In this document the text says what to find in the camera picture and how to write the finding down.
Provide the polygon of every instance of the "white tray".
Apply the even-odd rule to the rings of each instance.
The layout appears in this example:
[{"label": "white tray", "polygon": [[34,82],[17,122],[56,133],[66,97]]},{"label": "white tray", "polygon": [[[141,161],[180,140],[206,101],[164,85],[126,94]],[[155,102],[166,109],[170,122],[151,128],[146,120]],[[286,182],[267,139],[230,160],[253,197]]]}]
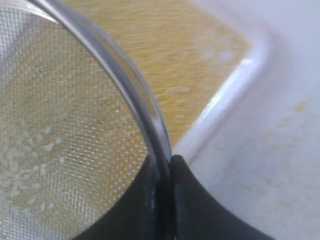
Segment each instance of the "white tray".
[{"label": "white tray", "polygon": [[217,0],[191,2],[242,34],[251,47],[173,149],[173,154],[183,155],[189,163],[206,146],[234,107],[253,88],[259,75],[268,66],[273,49],[272,34],[264,23],[248,16],[237,15]]}]

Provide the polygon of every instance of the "sieve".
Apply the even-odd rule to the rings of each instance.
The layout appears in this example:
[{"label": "sieve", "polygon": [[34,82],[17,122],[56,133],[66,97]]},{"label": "sieve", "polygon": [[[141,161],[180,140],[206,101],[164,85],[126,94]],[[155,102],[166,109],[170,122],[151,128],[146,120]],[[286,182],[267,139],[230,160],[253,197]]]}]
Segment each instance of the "sieve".
[{"label": "sieve", "polygon": [[269,240],[171,155],[131,60],[58,0],[0,0],[1,240]]}]

